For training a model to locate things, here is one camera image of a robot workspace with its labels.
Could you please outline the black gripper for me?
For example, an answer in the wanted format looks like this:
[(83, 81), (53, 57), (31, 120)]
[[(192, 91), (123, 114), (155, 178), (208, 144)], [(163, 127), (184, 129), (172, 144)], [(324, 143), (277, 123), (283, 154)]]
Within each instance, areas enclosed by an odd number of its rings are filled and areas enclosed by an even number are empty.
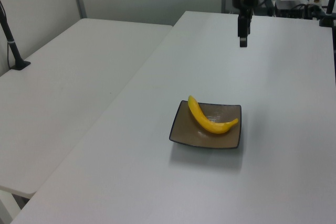
[(250, 22), (252, 19), (252, 11), (257, 6), (258, 0), (232, 0), (233, 6), (239, 10), (238, 15), (238, 37), (239, 46), (247, 47), (247, 36), (250, 31)]

